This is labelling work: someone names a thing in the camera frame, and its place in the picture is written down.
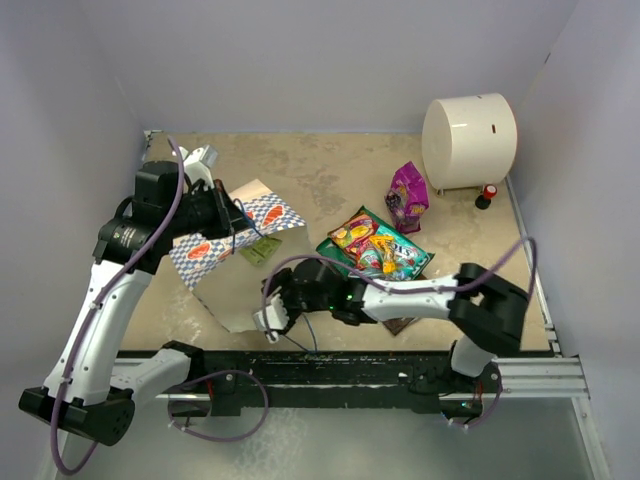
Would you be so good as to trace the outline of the purple snack bag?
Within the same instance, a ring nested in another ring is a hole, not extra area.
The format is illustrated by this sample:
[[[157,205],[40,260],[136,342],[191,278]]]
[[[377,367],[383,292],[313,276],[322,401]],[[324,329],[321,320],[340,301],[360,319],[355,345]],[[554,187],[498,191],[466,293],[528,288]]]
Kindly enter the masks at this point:
[[[413,162],[399,168],[385,195],[385,204],[394,227],[403,234],[421,230],[421,217],[429,208],[426,182]]]

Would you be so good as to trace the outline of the blue checkered paper bag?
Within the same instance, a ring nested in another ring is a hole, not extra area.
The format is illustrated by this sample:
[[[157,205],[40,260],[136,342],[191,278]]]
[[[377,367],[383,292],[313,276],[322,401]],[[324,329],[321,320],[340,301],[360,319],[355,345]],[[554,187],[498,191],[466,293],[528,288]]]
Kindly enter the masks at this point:
[[[170,258],[196,299],[228,333],[262,332],[263,280],[283,259],[312,251],[306,221],[255,179],[230,194],[231,231],[208,240],[195,233],[174,242]]]

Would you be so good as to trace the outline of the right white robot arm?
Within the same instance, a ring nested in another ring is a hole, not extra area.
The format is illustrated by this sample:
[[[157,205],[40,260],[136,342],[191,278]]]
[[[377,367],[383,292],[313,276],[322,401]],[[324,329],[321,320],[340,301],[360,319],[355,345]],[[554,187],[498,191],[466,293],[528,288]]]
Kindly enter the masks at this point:
[[[449,321],[462,333],[445,366],[446,383],[467,391],[496,356],[519,352],[533,291],[500,277],[496,268],[463,263],[431,280],[374,279],[336,259],[296,255],[281,261],[262,282],[253,314],[272,342],[302,315],[326,311],[347,325],[399,318]]]

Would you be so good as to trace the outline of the colourful candy bag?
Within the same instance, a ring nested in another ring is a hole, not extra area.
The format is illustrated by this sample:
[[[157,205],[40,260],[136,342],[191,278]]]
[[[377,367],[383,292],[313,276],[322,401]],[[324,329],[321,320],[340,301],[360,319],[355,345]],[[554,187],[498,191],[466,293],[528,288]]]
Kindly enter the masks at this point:
[[[328,237],[346,256],[355,260],[360,248],[378,228],[379,223],[373,217],[360,213],[330,231]]]

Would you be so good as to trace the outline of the brown chocolate snack bag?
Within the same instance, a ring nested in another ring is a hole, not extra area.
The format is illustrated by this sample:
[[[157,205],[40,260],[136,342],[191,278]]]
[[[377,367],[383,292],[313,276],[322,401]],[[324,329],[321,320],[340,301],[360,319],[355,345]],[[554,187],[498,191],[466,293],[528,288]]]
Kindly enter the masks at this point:
[[[402,330],[407,328],[415,321],[417,321],[416,317],[402,317],[386,320],[382,323],[382,325],[392,336],[397,336]]]

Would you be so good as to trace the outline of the teal mint candy bag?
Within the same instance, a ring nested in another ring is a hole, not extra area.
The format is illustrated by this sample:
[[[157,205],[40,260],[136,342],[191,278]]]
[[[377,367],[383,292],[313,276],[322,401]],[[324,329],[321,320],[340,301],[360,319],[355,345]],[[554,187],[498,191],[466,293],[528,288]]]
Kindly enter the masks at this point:
[[[356,268],[370,278],[405,281],[417,279],[424,268],[434,257],[433,253],[424,251],[407,237],[387,225],[380,224],[374,235],[389,235],[395,241],[395,257],[397,270],[391,275],[382,271],[381,259],[371,245],[370,238],[358,251]]]

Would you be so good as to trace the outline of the green snack pack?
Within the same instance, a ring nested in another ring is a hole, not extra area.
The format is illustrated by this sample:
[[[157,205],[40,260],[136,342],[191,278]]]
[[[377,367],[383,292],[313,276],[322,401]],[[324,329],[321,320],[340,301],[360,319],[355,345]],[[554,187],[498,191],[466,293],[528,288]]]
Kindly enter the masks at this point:
[[[240,255],[252,266],[259,267],[271,259],[281,244],[282,241],[280,239],[270,236],[260,237],[251,246],[242,248]]]

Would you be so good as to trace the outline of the yellow M&M's packet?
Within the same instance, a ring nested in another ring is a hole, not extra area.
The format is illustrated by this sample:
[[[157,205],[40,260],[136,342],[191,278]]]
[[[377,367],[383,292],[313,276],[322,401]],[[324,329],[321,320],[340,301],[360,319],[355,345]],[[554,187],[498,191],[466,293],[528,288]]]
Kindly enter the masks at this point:
[[[394,238],[389,235],[373,235],[370,237],[370,243],[378,252],[383,273],[393,274],[397,270]]]

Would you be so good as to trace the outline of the dark green snack bag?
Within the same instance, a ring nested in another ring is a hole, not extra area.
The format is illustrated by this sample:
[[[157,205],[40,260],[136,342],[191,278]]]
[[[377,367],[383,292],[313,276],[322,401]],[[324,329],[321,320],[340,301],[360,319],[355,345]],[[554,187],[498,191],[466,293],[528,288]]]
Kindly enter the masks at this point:
[[[373,217],[378,223],[379,226],[382,222],[382,220],[376,215],[374,214],[371,210],[369,210],[368,208],[366,208],[365,206],[361,206],[349,219],[351,219],[352,217],[354,217],[357,214],[360,213],[366,213],[369,214],[371,217]],[[328,257],[328,258],[332,258],[335,260],[338,260],[341,263],[346,264],[349,267],[355,267],[357,264],[357,258],[355,260],[352,260],[351,258],[349,258],[348,256],[346,256],[328,237],[327,237],[320,242],[320,244],[316,247],[316,252],[322,256]]]

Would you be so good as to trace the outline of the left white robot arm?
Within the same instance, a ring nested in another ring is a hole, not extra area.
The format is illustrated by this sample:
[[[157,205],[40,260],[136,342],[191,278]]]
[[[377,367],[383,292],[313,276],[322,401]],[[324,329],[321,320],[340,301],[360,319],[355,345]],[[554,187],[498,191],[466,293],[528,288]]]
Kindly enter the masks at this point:
[[[133,195],[101,227],[86,297],[72,333],[42,386],[23,391],[19,408],[49,424],[106,446],[119,442],[136,409],[178,386],[202,387],[202,349],[170,341],[130,375],[112,370],[131,316],[161,260],[179,237],[208,240],[247,229],[221,180],[205,181],[172,161],[144,164]]]

